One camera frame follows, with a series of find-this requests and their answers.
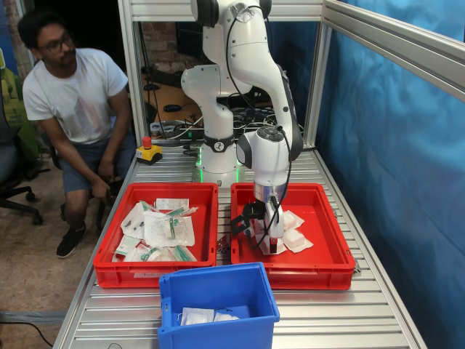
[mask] black hair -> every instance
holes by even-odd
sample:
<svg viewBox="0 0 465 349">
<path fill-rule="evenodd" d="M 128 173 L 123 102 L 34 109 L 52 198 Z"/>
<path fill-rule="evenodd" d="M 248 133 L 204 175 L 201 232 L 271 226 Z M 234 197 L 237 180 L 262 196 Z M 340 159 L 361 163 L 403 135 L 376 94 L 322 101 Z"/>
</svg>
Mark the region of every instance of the black hair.
<svg viewBox="0 0 465 349">
<path fill-rule="evenodd" d="M 29 49 L 39 48 L 37 36 L 41 29 L 48 24 L 59 24 L 66 28 L 65 21 L 61 16 L 50 9 L 35 9 L 26 13 L 17 25 L 17 31 L 24 45 Z"/>
</svg>

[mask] man's arm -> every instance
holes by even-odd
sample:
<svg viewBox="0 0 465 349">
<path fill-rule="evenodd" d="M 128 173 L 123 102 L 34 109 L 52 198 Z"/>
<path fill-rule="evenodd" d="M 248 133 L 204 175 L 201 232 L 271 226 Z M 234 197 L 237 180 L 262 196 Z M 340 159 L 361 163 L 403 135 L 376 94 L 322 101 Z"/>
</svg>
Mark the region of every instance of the man's arm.
<svg viewBox="0 0 465 349">
<path fill-rule="evenodd" d="M 39 125 L 46 132 L 58 153 L 92 184 L 92 195 L 105 202 L 110 187 L 87 166 L 74 145 L 66 137 L 58 120 L 56 118 L 40 120 Z"/>
<path fill-rule="evenodd" d="M 98 173 L 103 178 L 114 177 L 114 161 L 131 123 L 131 109 L 126 89 L 109 98 L 110 107 L 116 112 L 116 122 L 107 148 L 100 161 Z"/>
</svg>

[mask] aluminum profile table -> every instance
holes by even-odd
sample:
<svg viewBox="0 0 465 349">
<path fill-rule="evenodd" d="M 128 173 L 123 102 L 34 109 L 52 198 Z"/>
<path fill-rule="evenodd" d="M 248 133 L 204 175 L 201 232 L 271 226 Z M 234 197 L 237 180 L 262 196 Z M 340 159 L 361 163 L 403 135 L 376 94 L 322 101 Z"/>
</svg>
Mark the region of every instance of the aluminum profile table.
<svg viewBox="0 0 465 349">
<path fill-rule="evenodd" d="M 190 182 L 195 158 L 182 148 L 164 148 L 154 166 L 133 163 L 124 188 L 132 182 Z M 253 172 L 245 171 L 245 181 Z M 399 295 L 368 243 L 353 213 L 316 151 L 305 151 L 293 163 L 291 182 L 321 184 L 337 216 L 361 273 L 349 291 L 274 291 L 280 311 L 273 348 L 352 349 L 425 348 Z M 117 198 L 102 237 L 121 200 Z M 219 190 L 219 238 L 230 231 L 230 189 Z M 148 349 L 158 348 L 161 325 L 157 289 L 103 289 L 98 286 L 92 259 L 79 284 L 54 348 Z M 229 256 L 218 255 L 217 264 Z"/>
</svg>

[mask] denim shorts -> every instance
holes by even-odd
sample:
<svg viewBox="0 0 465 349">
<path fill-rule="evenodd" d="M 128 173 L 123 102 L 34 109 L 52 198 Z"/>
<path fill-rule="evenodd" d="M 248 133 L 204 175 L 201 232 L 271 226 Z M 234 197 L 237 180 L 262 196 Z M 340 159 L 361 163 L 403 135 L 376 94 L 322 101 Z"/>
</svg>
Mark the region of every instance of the denim shorts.
<svg viewBox="0 0 465 349">
<path fill-rule="evenodd" d="M 73 145 L 87 166 L 93 172 L 97 172 L 100 165 L 100 159 L 102 158 L 109 141 L 110 138 L 106 140 L 99 140 L 92 144 L 74 143 Z M 132 134 L 128 133 L 115 157 L 115 170 L 119 177 L 125 178 L 129 171 L 129 167 L 131 166 L 131 161 L 135 152 L 136 142 Z M 61 159 L 60 165 L 63 170 L 63 187 L 65 187 L 65 194 L 76 190 L 92 189 L 92 185 L 89 181 L 77 172 L 66 160 Z"/>
</svg>

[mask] glasses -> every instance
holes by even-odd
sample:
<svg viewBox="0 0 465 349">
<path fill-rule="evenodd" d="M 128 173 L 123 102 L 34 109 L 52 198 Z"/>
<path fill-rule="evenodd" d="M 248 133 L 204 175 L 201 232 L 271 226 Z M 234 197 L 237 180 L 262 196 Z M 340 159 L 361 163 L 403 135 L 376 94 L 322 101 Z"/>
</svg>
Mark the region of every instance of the glasses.
<svg viewBox="0 0 465 349">
<path fill-rule="evenodd" d="M 60 40 L 54 40 L 49 42 L 44 48 L 48 49 L 53 55 L 60 53 L 63 50 L 63 44 L 68 47 L 74 46 L 73 38 L 69 33 L 63 34 Z"/>
</svg>

